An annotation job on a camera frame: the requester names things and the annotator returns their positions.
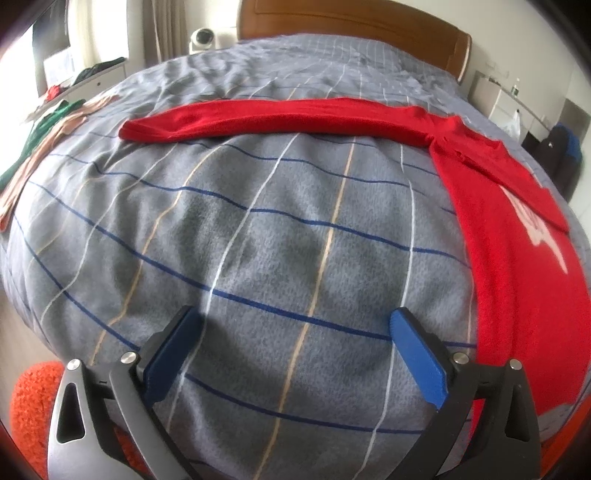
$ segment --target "white graphic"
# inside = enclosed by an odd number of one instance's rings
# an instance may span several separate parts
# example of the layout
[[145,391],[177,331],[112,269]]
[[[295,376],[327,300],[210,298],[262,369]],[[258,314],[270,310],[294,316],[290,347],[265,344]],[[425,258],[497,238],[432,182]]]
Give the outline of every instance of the white graphic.
[[521,223],[523,223],[523,226],[530,237],[531,243],[534,244],[535,247],[537,247],[542,242],[548,245],[556,256],[558,263],[560,264],[560,268],[562,268],[562,271],[567,274],[569,271],[566,268],[566,263],[564,262],[562,252],[560,251],[556,240],[554,240],[552,237],[552,234],[548,230],[548,227],[544,221],[538,217],[525,203],[519,200],[519,198],[507,191],[506,188],[502,186],[500,187],[505,195],[507,195],[511,205],[513,205],[515,213],[517,213],[517,218],[519,218]]

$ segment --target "green cloth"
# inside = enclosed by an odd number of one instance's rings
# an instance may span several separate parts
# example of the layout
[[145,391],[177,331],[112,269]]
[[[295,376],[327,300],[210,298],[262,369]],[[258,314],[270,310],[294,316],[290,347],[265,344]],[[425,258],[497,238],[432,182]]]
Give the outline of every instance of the green cloth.
[[39,143],[41,143],[41,140],[47,136],[55,124],[66,115],[72,113],[74,110],[78,110],[82,105],[84,105],[84,102],[85,100],[78,100],[74,103],[68,103],[66,100],[63,100],[52,113],[49,113],[39,120],[37,126],[35,126],[31,130],[31,133],[29,133],[29,136],[25,142],[25,146],[22,148],[21,155],[18,157],[15,163],[13,163],[2,175],[0,175],[0,191],[6,188],[6,185],[8,185],[8,182],[10,182],[18,168],[33,153]]

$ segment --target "bedspread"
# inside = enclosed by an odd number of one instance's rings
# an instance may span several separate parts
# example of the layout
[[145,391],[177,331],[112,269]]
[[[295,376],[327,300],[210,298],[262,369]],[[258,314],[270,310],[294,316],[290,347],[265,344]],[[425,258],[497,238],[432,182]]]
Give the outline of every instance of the bedspread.
[[[54,352],[91,364],[199,306],[205,332],[155,412],[204,475],[388,476],[433,414],[391,349],[389,315],[404,304],[450,350],[474,356],[469,259],[426,150],[307,134],[135,144],[117,137],[127,119],[212,99],[335,96],[459,114],[554,193],[589,284],[586,237],[537,163],[450,75],[384,43],[250,41],[167,61],[109,93],[120,100],[27,183],[2,236],[2,281]],[[540,417],[542,437],[573,407]]]

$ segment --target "wooden headboard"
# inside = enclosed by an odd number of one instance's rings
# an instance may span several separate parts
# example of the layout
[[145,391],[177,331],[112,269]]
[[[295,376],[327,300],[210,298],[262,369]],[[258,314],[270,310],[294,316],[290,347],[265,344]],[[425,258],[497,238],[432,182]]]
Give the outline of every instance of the wooden headboard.
[[458,82],[472,46],[469,34],[392,0],[241,0],[239,39],[296,33],[381,40],[447,70]]

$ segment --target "floor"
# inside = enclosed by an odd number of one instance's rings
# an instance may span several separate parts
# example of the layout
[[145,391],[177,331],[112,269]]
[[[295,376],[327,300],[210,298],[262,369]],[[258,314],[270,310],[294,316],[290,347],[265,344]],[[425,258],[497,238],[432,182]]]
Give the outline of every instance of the floor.
[[10,431],[8,410],[18,377],[30,366],[56,360],[29,330],[0,287],[0,420]]

